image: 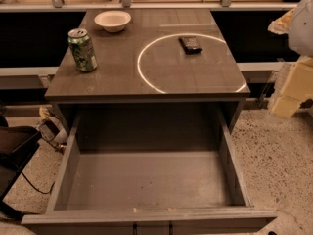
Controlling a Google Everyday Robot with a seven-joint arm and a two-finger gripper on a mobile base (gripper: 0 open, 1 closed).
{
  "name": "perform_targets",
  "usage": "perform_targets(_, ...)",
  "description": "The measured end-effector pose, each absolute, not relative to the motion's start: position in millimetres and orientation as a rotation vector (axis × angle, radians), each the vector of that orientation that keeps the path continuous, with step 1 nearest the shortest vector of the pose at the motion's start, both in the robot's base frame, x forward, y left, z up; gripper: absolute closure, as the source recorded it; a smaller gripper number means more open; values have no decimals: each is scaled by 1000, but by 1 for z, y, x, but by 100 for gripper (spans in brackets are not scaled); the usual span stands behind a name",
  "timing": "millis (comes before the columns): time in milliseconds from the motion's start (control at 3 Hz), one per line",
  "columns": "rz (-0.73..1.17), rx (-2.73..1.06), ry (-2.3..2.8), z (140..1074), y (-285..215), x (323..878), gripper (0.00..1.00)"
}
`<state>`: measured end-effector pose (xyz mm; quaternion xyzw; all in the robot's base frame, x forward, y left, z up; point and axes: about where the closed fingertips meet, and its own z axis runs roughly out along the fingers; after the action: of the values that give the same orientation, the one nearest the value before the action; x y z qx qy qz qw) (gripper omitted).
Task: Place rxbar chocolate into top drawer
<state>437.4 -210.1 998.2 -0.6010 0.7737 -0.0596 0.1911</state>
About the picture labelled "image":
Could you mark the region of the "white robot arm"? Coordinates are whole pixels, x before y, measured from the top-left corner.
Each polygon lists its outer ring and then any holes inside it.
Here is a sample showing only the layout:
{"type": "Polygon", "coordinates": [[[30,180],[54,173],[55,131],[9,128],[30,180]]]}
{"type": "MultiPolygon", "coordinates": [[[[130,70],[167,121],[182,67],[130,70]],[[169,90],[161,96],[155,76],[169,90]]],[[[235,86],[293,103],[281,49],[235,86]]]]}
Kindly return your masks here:
{"type": "Polygon", "coordinates": [[[300,55],[295,64],[279,70],[268,105],[272,116],[290,118],[302,103],[313,99],[313,0],[301,0],[272,21],[268,30],[286,33],[289,48],[300,55]]]}

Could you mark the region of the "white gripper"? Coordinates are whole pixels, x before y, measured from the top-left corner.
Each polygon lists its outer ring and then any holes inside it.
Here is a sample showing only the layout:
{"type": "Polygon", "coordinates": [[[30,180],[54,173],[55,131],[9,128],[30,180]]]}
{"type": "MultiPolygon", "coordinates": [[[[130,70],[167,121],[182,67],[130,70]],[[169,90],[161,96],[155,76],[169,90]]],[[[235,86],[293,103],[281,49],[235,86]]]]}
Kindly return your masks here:
{"type": "MultiPolygon", "coordinates": [[[[288,34],[294,9],[271,21],[268,30],[275,34],[288,34]]],[[[270,112],[278,118],[290,118],[300,102],[313,98],[313,58],[301,56],[291,66],[287,79],[270,112]]]]}

